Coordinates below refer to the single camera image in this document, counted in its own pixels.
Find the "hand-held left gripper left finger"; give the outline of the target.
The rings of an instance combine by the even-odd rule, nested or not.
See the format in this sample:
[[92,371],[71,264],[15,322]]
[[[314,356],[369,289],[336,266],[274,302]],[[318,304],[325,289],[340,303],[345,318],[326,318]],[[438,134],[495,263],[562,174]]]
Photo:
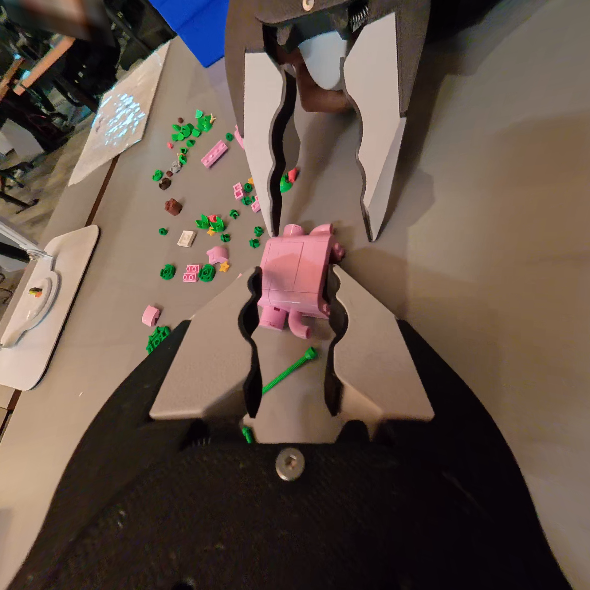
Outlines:
[[152,419],[256,417],[262,373],[253,333],[261,296],[262,269],[253,267],[191,317],[151,407]]

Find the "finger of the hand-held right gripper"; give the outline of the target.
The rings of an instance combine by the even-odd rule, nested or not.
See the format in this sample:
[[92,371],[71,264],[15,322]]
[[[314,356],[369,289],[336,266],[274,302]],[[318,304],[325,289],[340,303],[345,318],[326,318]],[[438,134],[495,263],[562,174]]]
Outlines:
[[400,114],[396,17],[364,26],[343,62],[344,93],[360,120],[356,160],[368,240],[384,223],[406,119]]
[[243,142],[262,217],[272,237],[280,230],[283,138],[296,96],[295,78],[267,53],[245,54]]

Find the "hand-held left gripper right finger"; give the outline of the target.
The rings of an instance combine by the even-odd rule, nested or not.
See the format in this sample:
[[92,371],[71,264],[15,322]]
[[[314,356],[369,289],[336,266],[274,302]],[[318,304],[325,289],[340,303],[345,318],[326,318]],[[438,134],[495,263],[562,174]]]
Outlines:
[[338,265],[326,281],[324,401],[333,417],[365,424],[372,439],[390,421],[429,423],[434,410],[396,316]]

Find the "pink square brick base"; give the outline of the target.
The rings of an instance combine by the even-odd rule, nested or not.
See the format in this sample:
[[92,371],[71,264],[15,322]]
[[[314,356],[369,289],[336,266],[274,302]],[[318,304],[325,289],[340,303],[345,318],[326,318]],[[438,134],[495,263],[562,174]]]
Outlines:
[[293,335],[309,339],[311,328],[303,317],[328,319],[330,306],[323,297],[328,265],[341,261],[344,254],[332,224],[309,233],[289,224],[281,236],[270,238],[261,261],[260,326],[283,330],[288,322]]

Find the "person's right hand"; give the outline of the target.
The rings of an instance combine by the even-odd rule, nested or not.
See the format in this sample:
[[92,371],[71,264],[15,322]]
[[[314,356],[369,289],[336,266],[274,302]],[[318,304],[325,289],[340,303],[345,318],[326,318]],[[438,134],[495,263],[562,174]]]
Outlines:
[[304,111],[342,114],[353,110],[342,90],[326,90],[314,81],[299,49],[286,54],[285,62],[293,66],[299,100]]

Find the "blue plastic bin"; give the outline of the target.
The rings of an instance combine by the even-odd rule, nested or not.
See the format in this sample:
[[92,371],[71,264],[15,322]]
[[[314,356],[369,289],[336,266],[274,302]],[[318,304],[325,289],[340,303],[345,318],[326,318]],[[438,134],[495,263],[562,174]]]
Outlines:
[[150,1],[204,67],[224,57],[229,1]]

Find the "green octagonal web piece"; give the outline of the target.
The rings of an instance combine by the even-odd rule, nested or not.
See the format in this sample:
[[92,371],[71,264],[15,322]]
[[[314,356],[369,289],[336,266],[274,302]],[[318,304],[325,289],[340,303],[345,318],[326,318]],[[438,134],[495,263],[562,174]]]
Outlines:
[[154,331],[148,338],[146,351],[148,355],[152,354],[154,350],[171,334],[171,329],[168,326],[156,326]]

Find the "green flexible bar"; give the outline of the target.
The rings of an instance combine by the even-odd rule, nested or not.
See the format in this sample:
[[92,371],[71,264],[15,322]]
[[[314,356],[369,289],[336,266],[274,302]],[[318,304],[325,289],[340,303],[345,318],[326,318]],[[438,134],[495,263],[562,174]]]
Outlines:
[[[286,369],[284,369],[284,371],[281,372],[274,379],[270,380],[268,384],[266,384],[265,386],[263,386],[263,388],[262,388],[262,396],[265,396],[270,390],[272,390],[274,387],[276,387],[280,382],[282,382],[283,380],[285,380],[288,376],[290,376],[293,372],[297,371],[299,368],[301,368],[306,363],[308,363],[311,360],[314,360],[315,358],[317,358],[317,356],[318,356],[318,353],[314,349],[314,347],[309,347],[304,352],[304,354],[303,354],[303,356],[301,358],[299,358],[292,365],[290,365],[289,367],[287,367]],[[246,440],[246,442],[248,444],[254,444],[255,443],[254,431],[253,431],[253,429],[249,425],[247,425],[246,423],[243,423],[241,425],[241,432],[242,432],[242,436],[244,437],[244,439]]]

